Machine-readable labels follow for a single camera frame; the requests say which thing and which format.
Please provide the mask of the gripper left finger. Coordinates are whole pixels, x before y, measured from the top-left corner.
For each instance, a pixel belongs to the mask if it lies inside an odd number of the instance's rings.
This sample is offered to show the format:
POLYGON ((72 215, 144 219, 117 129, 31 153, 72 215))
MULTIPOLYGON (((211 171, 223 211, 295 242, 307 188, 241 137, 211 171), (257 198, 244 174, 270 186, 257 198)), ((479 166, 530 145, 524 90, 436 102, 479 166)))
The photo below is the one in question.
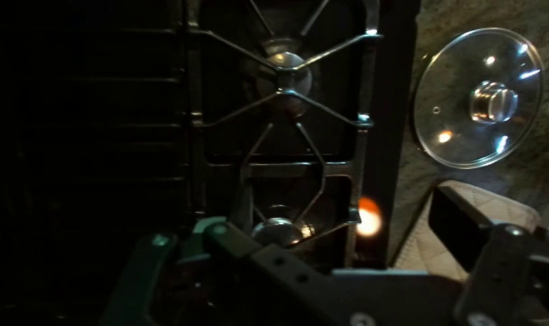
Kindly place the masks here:
POLYGON ((98 326, 346 326, 338 288, 280 246, 207 219, 138 240, 98 326))

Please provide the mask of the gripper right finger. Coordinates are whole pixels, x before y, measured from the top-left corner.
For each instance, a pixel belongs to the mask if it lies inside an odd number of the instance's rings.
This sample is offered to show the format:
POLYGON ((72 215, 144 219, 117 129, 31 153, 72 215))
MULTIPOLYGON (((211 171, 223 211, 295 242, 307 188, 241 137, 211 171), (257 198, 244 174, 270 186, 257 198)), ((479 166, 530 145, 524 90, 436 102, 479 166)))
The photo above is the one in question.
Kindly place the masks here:
POLYGON ((448 186, 432 193, 429 227, 469 274, 453 310, 457 326, 536 326, 522 313, 527 297, 549 312, 549 243, 494 223, 448 186))

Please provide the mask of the glass lid with steel knob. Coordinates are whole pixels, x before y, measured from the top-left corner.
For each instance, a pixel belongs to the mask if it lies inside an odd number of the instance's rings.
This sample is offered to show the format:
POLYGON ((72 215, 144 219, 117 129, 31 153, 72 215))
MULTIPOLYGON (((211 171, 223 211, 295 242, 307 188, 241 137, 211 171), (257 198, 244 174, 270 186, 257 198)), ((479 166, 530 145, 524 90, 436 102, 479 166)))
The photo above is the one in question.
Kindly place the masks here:
POLYGON ((415 138, 446 167, 492 165, 523 143, 543 92, 544 65, 528 39, 496 27, 468 31, 434 54, 419 77, 415 138))

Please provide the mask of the silver capped stove burner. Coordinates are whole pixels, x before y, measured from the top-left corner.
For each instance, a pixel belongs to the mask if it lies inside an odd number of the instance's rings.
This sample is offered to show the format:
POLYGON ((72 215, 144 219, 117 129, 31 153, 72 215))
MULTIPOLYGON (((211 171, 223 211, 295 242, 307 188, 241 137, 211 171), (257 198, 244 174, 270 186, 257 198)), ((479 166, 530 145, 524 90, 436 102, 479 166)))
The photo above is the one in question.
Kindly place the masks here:
MULTIPOLYGON (((290 38, 267 39, 261 43, 260 50, 269 62, 279 67, 298 66, 306 58, 306 54, 301 53, 300 43, 290 38)), ((307 96, 312 87, 313 75, 310 68, 279 78, 271 69, 259 66, 255 75, 255 89, 261 97, 280 90, 291 90, 307 96)), ((294 118, 300 117, 308 110, 301 99, 291 95, 280 95, 269 101, 268 106, 283 110, 294 118)))
POLYGON ((314 236, 315 225, 307 217, 299 220, 298 215, 298 210, 290 206, 254 208, 251 237, 262 245, 288 247, 314 236))

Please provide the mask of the beige quilted pot holder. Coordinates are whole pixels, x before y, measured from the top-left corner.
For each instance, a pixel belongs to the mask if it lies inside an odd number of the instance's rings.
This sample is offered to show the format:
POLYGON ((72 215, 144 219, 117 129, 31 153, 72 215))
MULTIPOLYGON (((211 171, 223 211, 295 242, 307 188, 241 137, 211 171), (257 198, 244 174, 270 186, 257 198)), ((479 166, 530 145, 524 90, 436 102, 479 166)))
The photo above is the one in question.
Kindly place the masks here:
MULTIPOLYGON (((495 224, 512 223, 534 232, 541 223, 535 209, 500 194, 457 180, 446 180, 442 186, 451 187, 495 224)), ((431 204, 432 195, 429 195, 395 258, 393 268, 427 272, 463 282, 469 274, 429 227, 431 204)))

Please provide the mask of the black gas cooktop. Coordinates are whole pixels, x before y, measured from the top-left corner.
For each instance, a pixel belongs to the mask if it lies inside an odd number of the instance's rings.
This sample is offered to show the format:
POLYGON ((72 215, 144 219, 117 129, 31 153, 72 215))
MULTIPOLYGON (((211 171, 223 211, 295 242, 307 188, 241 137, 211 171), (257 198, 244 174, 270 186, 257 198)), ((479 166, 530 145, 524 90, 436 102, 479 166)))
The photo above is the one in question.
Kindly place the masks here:
MULTIPOLYGON (((364 196, 392 215, 421 0, 379 0, 364 196)), ((186 233, 185 0, 0 0, 0 271, 118 264, 186 233)), ((386 260, 388 232, 363 263, 386 260)))

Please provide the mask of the black cast iron stove grate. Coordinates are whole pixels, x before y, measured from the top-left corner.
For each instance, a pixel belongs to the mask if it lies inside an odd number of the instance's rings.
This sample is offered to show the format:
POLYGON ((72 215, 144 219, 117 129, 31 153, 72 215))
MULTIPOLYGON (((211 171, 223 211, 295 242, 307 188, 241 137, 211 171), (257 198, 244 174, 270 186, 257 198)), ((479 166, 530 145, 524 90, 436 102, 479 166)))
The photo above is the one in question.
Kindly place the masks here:
POLYGON ((190 204, 197 216, 226 215, 251 236, 254 208, 297 209, 314 236, 288 246, 316 266, 350 268, 361 222, 379 0, 185 0, 190 114, 190 204), (305 61, 279 67, 260 50, 290 38, 305 61), (310 68, 307 96, 261 97, 257 68, 281 78, 310 68), (294 118, 268 102, 301 99, 294 118))

